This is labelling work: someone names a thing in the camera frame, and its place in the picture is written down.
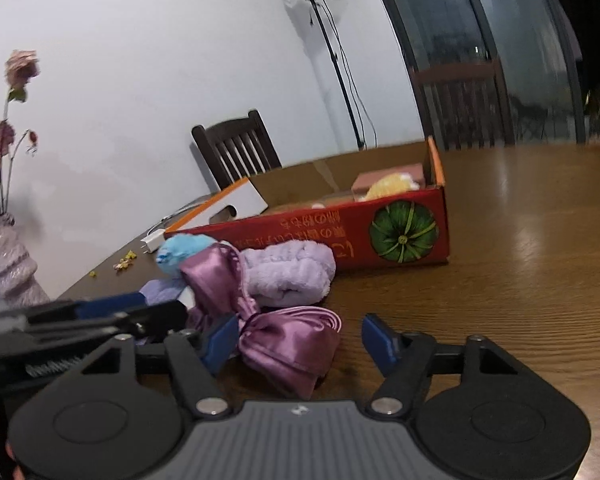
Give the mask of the person's left hand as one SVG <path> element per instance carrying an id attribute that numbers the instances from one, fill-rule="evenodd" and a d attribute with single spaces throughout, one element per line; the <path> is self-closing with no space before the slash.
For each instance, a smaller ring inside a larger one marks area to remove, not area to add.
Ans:
<path id="1" fill-rule="evenodd" d="M 14 453 L 9 446 L 6 446 L 4 452 L 0 452 L 0 473 L 2 478 L 7 477 L 6 470 L 9 470 L 10 478 L 14 480 L 23 480 L 24 474 L 14 461 Z"/>

